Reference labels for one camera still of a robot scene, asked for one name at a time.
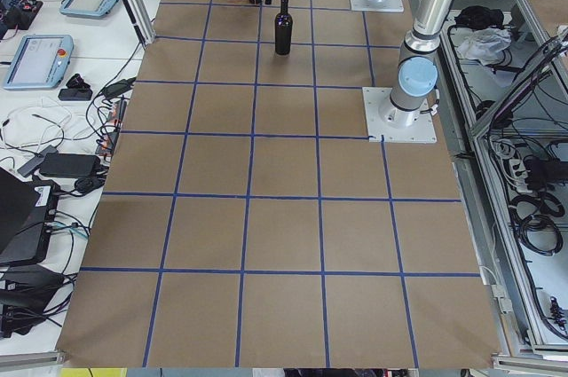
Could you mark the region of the dark glass wine bottle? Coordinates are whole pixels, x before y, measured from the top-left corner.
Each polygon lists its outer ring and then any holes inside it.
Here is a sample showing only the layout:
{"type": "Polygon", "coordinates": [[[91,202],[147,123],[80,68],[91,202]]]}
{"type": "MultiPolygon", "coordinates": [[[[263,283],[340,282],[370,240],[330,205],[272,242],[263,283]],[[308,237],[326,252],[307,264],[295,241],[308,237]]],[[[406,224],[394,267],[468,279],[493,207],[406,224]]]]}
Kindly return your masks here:
{"type": "Polygon", "coordinates": [[[281,56],[288,55],[291,49],[293,18],[288,12],[288,2],[280,0],[280,11],[274,20],[275,53],[281,56]]]}

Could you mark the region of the white crumpled cloth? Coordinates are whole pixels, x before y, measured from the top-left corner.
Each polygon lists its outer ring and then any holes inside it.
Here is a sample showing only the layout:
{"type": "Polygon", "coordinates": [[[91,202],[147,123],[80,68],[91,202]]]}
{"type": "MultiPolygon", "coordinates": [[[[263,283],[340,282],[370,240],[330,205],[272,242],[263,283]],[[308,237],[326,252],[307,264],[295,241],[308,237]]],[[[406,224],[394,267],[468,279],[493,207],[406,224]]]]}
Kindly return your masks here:
{"type": "Polygon", "coordinates": [[[490,27],[467,34],[456,53],[460,59],[489,65],[499,62],[510,45],[511,34],[508,30],[490,27]]]}

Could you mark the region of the blue teach pendant near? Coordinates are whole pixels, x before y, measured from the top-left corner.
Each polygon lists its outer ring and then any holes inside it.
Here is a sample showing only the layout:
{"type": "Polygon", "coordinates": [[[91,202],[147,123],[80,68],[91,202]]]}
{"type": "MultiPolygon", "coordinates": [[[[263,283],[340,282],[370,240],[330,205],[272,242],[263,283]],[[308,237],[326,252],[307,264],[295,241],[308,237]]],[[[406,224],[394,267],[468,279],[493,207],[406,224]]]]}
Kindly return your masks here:
{"type": "Polygon", "coordinates": [[[24,35],[12,58],[6,90],[44,90],[64,78],[74,49],[71,35],[24,35]]]}

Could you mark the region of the black power adapter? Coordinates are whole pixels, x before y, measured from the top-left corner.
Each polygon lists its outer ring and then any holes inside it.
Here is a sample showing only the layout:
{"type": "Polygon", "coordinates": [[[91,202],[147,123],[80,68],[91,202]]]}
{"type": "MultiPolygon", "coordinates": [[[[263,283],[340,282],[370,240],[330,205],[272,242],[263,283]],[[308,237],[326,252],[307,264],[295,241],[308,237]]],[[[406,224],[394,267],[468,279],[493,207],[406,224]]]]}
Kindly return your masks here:
{"type": "Polygon", "coordinates": [[[75,153],[47,153],[39,167],[46,177],[87,177],[99,168],[97,155],[75,153]]]}

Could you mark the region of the black laptop computer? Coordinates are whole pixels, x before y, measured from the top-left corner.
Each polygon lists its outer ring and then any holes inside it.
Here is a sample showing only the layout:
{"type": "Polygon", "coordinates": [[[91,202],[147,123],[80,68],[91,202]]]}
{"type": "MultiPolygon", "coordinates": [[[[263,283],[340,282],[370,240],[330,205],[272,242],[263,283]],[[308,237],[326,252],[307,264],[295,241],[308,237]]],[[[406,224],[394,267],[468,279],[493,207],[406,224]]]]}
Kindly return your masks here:
{"type": "Polygon", "coordinates": [[[1,265],[23,266],[47,256],[59,197],[52,180],[23,182],[1,170],[1,265]]]}

